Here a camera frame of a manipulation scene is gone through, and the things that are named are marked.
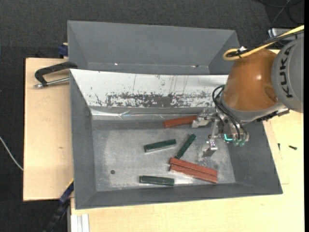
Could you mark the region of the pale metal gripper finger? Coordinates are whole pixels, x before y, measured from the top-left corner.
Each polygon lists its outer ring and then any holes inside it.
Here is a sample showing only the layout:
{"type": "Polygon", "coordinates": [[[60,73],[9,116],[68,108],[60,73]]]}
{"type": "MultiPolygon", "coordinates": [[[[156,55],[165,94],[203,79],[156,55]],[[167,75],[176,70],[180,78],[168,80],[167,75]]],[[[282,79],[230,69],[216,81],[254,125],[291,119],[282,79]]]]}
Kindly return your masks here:
{"type": "Polygon", "coordinates": [[[192,128],[199,128],[199,127],[204,127],[208,125],[210,122],[210,119],[206,117],[197,117],[195,120],[192,122],[192,128]]]}
{"type": "Polygon", "coordinates": [[[218,146],[215,141],[206,141],[202,147],[202,157],[211,157],[217,150],[218,146]]]}

